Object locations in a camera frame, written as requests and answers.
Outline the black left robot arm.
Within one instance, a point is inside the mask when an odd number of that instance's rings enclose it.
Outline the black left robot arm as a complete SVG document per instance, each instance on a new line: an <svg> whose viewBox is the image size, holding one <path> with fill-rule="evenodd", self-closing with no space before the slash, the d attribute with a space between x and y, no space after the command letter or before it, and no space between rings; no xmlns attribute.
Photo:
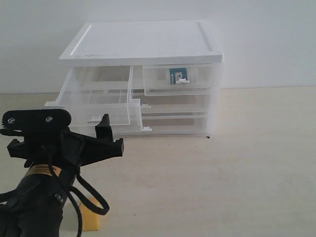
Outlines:
<svg viewBox="0 0 316 237"><path fill-rule="evenodd" d="M57 237L65 202L69 200L83 229L80 204L98 215L108 213L107 201L81 174L82 166L123 154L122 139L114 140L109 115L95 126L96 136L70 131L72 117L64 109L7 111L1 134L13 140L7 150L25 160L27 173L18 186L0 196L3 237Z"/></svg>

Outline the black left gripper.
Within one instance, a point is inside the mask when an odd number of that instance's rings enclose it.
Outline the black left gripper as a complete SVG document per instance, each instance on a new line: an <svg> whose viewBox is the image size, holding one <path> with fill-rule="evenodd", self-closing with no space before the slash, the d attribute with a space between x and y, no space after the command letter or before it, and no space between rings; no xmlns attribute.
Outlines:
<svg viewBox="0 0 316 237"><path fill-rule="evenodd" d="M25 159L24 167L44 159L57 157L62 164L85 166L123 155L123 139L113 139L110 117L104 114L95 126L96 138L71 132L68 128L59 132L22 136L23 142L12 140L7 146L12 158Z"/></svg>

